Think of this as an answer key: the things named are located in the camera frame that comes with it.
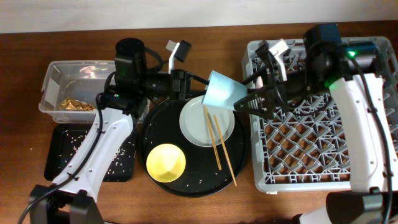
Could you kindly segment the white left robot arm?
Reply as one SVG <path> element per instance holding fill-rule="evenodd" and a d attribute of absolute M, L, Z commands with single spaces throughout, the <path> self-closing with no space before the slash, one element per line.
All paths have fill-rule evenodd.
<path fill-rule="evenodd" d="M 31 223 L 104 223 L 96 201 L 108 167 L 121 144 L 133 133 L 147 100 L 165 97 L 185 101 L 204 95 L 191 91 L 192 79 L 205 85 L 208 80 L 174 68 L 183 62 L 191 44 L 185 40 L 168 42 L 171 52 L 168 70 L 163 72 L 161 56 L 136 38 L 116 44 L 115 71 L 95 98 L 95 119 L 79 149 L 48 187 L 36 185 L 29 204 L 18 222 L 26 216 Z"/>

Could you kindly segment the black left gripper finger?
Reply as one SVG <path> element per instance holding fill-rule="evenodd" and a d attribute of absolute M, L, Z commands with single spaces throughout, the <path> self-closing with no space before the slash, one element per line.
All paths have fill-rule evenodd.
<path fill-rule="evenodd" d="M 198 97 L 198 96 L 202 96 L 206 93 L 206 90 L 202 90 L 202 91 L 198 91 L 198 90 L 194 90 L 190 93 L 186 94 L 186 97 Z"/>
<path fill-rule="evenodd" d="M 196 81 L 198 81 L 198 82 L 200 82 L 202 84 L 205 84 L 205 85 L 208 85 L 210 83 L 209 80 L 206 80 L 206 79 L 204 79 L 202 77 L 199 77 L 199 76 L 197 76 L 197 75 L 195 75 L 193 73 L 190 73 L 190 72 L 185 72 L 185 73 L 186 73 L 188 79 L 190 79 L 190 80 L 194 79 L 194 80 L 196 80 Z"/>

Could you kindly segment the yellow bowl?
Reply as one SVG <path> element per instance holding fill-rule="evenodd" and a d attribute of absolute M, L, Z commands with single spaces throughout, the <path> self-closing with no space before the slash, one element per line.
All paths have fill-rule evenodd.
<path fill-rule="evenodd" d="M 153 148 L 146 159 L 146 169 L 150 177 L 161 183 L 177 180 L 186 168 L 183 151 L 173 144 L 160 144 Z"/>

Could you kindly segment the grey plate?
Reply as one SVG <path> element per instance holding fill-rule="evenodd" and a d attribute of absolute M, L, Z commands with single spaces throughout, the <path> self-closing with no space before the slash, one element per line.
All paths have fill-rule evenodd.
<path fill-rule="evenodd" d="M 211 147 L 213 143 L 205 117 L 205 110 L 202 105 L 202 98 L 203 96 L 198 96 L 183 106 L 179 117 L 179 125 L 183 135 L 191 143 L 201 147 Z M 219 145 L 221 144 L 221 140 L 214 116 L 217 117 L 223 140 L 226 141 L 234 130 L 234 113 L 231 110 L 216 108 L 214 106 L 206 106 L 206 108 L 215 144 Z"/>

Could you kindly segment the blue cup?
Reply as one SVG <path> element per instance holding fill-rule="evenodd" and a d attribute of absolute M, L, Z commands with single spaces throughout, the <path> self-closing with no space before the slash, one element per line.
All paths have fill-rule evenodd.
<path fill-rule="evenodd" d="M 247 95 L 247 86 L 213 70 L 202 104 L 234 111 L 234 104 Z"/>

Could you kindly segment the gold snack wrapper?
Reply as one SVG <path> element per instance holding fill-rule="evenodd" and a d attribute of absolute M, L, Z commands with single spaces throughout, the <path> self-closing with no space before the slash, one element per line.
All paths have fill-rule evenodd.
<path fill-rule="evenodd" d="M 93 111 L 95 107 L 84 101 L 67 98 L 60 103 L 59 108 L 71 111 Z"/>

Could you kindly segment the wooden chopstick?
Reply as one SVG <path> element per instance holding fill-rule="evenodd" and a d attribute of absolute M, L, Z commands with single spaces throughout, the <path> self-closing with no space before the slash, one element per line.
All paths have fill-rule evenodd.
<path fill-rule="evenodd" d="M 234 186 L 237 187 L 237 182 L 236 182 L 234 171 L 233 171 L 233 168 L 232 168 L 232 165 L 231 165 L 231 161 L 229 159 L 228 151 L 227 151 L 226 145 L 224 143 L 224 138 L 223 138 L 223 135 L 221 133 L 221 128 L 219 126 L 217 116 L 215 114 L 213 115 L 213 119 L 214 119 L 214 122 L 216 124 L 217 132 L 218 132 L 218 135 L 220 137 L 221 145 L 222 145 L 222 148 L 223 148 L 223 151 L 224 151 L 224 155 L 225 155 L 228 167 L 229 167 L 229 171 L 230 171 L 231 177 L 233 179 Z"/>
<path fill-rule="evenodd" d="M 218 166 L 218 170 L 222 170 L 221 162 L 220 162 L 220 159 L 219 159 L 219 156 L 218 156 L 218 151 L 217 151 L 216 144 L 215 144 L 213 130 L 212 130 L 211 123 L 210 123 L 210 118 L 208 116 L 208 110 L 207 110 L 207 107 L 205 105 L 203 105 L 203 110 L 204 110 L 206 124 L 207 124 L 208 131 L 209 131 L 210 138 L 211 138 L 211 143 L 212 143 L 213 150 L 214 150 L 214 153 L 215 153 L 215 159 L 216 159 L 216 163 L 217 163 L 217 166 Z"/>

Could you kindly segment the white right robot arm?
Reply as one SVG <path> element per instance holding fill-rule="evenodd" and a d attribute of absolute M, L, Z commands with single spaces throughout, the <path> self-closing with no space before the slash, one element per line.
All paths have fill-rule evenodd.
<path fill-rule="evenodd" d="M 382 99 L 385 66 L 374 41 L 343 42 L 336 24 L 320 24 L 304 37 L 305 68 L 287 74 L 285 41 L 262 43 L 256 54 L 264 68 L 255 77 L 264 86 L 251 90 L 234 107 L 272 118 L 276 107 L 288 112 L 294 100 L 329 93 L 336 102 L 348 141 L 350 190 L 328 194 L 324 208 L 297 217 L 299 223 L 388 223 L 397 220 L 397 155 Z"/>

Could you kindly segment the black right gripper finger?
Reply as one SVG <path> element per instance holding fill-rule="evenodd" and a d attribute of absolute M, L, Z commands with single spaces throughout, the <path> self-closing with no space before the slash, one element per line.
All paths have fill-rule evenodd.
<path fill-rule="evenodd" d="M 234 103 L 235 111 L 244 111 L 264 119 L 274 119 L 277 107 L 275 91 L 271 87 L 250 88 L 248 94 Z"/>
<path fill-rule="evenodd" d="M 248 77 L 247 79 L 243 80 L 241 83 L 243 85 L 247 85 L 253 81 L 256 81 L 259 77 L 263 77 L 263 75 L 261 75 L 260 73 L 254 73 L 252 74 L 250 77 Z"/>

